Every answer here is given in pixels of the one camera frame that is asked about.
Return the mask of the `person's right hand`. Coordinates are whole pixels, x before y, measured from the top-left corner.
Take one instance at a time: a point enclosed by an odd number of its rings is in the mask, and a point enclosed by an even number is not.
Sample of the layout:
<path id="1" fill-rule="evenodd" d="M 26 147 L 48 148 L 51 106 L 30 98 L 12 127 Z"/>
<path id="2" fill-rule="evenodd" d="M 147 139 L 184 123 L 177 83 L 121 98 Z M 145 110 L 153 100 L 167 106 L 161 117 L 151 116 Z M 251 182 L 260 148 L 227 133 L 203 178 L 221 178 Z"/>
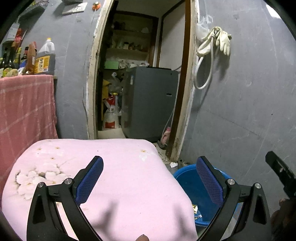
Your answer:
<path id="1" fill-rule="evenodd" d="M 271 240 L 296 240 L 295 200 L 281 199 L 279 210 L 271 216 Z"/>

